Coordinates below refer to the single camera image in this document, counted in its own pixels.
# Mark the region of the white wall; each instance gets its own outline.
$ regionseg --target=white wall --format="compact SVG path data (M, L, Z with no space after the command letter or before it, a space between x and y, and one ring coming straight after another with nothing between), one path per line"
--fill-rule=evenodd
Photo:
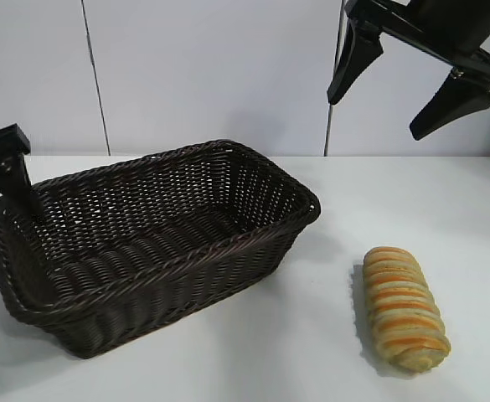
M490 155L490 109L412 139L410 122L451 68L386 34L381 41L384 54L334 107L329 155Z
M111 149L321 155L341 0L87 0Z
M0 128L34 154L106 152L85 33L78 0L0 0Z

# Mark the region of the orange stripe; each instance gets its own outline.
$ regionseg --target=orange stripe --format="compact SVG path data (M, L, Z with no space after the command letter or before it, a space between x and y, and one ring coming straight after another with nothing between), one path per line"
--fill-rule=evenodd
M421 310L427 310L428 312L434 312L436 314L436 310L433 310L432 307L418 301L400 301L375 308L374 312L375 314L380 314L381 312L387 312L388 310L394 310L397 308L420 308Z
M366 276L373 276L377 274L385 274L385 273L400 273L400 274L411 274L411 275L418 275L418 276L423 276L420 270L417 270L416 268L405 268L405 267L398 267L398 266L381 266L379 268L368 268L364 274Z
M380 285L387 282L413 282L419 285L424 285L425 282L422 280L416 280L412 276L386 276L384 278L375 279L374 281L368 280L370 286Z
M422 348L433 348L433 349L440 349L440 350L447 350L447 346L440 342L438 339L431 339L431 338L404 338L404 339L395 339L393 341L388 341L384 343L385 348L390 348L394 347L397 345L411 345L414 343L424 343L424 345L420 345Z
M401 326L401 325L417 325L419 327L431 328L441 331L442 328L438 324L433 323L431 320L419 320L417 318L399 318L392 322L385 322L382 325L377 326L377 331L388 331L389 329Z
M414 263L418 264L418 262L415 260L415 258L410 256L410 255L404 255L401 253L389 253L389 255L377 256L377 255L374 255L374 253L373 253L368 258L368 265L372 265L375 262L381 262L381 261L403 261L403 262L410 262L412 264L414 264Z
M415 289L414 291L395 291L395 290L388 290L385 289L383 291L380 291L378 295L375 295L371 297L372 302L376 302L378 300L385 299L386 297L392 297L392 296L407 296L407 297L426 297L429 298L429 295L425 293L424 291L420 291Z

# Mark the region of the woven pattern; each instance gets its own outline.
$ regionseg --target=woven pattern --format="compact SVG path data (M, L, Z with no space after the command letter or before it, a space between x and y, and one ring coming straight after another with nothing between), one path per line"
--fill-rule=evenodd
M90 358L272 273L317 198L226 140L34 186L45 222L0 198L0 290L10 314Z

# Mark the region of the bread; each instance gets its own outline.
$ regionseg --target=bread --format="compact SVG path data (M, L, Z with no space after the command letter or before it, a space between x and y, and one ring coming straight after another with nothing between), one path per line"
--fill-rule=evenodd
M366 306L379 355L423 373L451 351L440 310L420 265L406 250L377 247L364 257Z

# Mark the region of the white tabletop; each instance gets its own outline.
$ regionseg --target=white tabletop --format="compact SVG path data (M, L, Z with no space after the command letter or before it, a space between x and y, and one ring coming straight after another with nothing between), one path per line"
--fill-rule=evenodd
M37 182L122 159L28 169ZM274 159L322 215L273 276L87 361L0 299L0 401L490 401L490 158ZM429 374L407 379L369 345L358 264L376 245L412 251L442 311L453 350Z

